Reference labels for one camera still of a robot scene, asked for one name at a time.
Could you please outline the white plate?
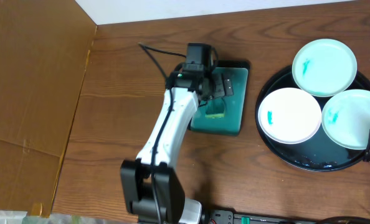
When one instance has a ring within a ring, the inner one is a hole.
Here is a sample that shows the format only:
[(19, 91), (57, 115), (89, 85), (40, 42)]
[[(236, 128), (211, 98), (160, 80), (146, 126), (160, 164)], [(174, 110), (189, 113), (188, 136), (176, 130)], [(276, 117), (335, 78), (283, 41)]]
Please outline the white plate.
[(283, 144), (298, 144), (307, 141), (319, 130), (321, 108), (306, 91), (281, 88), (262, 100), (257, 121), (270, 139)]

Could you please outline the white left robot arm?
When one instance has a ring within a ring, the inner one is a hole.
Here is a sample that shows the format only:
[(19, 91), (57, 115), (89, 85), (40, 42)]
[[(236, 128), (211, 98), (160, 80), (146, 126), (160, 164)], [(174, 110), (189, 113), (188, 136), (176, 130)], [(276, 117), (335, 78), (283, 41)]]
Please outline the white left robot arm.
[(129, 213), (155, 223), (199, 223), (202, 205), (186, 198), (176, 175), (187, 129), (209, 134), (238, 134), (226, 99), (233, 75), (218, 68), (210, 77), (175, 71), (166, 82), (164, 102), (152, 133), (133, 161), (120, 168)]

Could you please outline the green yellow scrub sponge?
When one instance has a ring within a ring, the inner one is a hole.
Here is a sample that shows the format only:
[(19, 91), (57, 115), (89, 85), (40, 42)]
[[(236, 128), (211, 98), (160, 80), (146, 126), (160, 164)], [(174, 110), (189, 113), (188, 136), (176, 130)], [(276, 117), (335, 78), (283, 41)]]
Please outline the green yellow scrub sponge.
[(222, 98), (209, 100), (206, 105), (205, 117), (208, 119), (223, 118), (225, 111), (225, 102)]

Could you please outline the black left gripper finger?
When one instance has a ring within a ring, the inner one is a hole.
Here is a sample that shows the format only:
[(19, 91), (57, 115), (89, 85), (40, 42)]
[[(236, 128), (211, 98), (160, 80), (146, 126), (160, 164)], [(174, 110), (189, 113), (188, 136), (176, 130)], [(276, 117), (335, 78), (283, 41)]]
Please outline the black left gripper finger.
[(223, 78), (225, 95), (232, 96), (234, 94), (234, 91), (233, 91), (233, 86), (232, 86), (231, 74), (223, 73), (222, 78)]
[(225, 96), (224, 84), (222, 80), (222, 75), (220, 73), (212, 74), (213, 81), (215, 84), (214, 88), (214, 98), (222, 98)]

